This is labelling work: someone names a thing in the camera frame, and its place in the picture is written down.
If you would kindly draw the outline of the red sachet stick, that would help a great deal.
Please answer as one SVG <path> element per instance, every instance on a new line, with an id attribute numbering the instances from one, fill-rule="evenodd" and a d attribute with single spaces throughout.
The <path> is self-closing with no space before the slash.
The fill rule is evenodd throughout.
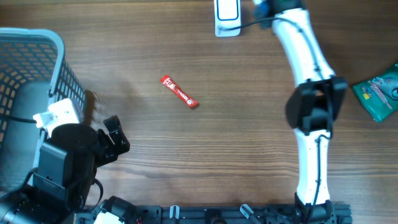
<path id="1" fill-rule="evenodd" d="M 187 95 L 168 75 L 164 75 L 160 82 L 177 95 L 190 109 L 198 106 L 198 102 Z"/>

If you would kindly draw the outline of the green glove package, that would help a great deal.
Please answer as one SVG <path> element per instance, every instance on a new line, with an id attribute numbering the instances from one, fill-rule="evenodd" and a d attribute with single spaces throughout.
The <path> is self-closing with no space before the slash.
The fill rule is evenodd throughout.
<path id="1" fill-rule="evenodd" d="M 397 111 L 397 62 L 374 78 L 352 86 L 362 106 L 380 123 Z"/>

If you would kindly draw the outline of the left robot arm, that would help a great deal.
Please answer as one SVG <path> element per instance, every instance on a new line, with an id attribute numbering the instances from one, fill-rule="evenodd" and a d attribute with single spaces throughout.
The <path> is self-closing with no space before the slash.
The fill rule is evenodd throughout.
<path id="1" fill-rule="evenodd" d="M 111 116 L 105 130 L 62 124 L 40 147 L 38 166 L 1 197 L 1 223 L 73 223 L 85 207 L 99 167 L 129 151 L 120 120 Z"/>

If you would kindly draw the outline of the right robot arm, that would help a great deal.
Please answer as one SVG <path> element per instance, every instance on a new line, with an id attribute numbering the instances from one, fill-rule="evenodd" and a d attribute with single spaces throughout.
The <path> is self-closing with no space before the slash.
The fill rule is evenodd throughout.
<path id="1" fill-rule="evenodd" d="M 349 207 L 332 203 L 328 191 L 328 146 L 348 84 L 337 77 L 318 44 L 302 1 L 255 1 L 254 16 L 279 39 L 294 76 L 285 115 L 298 146 L 299 181 L 294 223 L 341 223 Z"/>

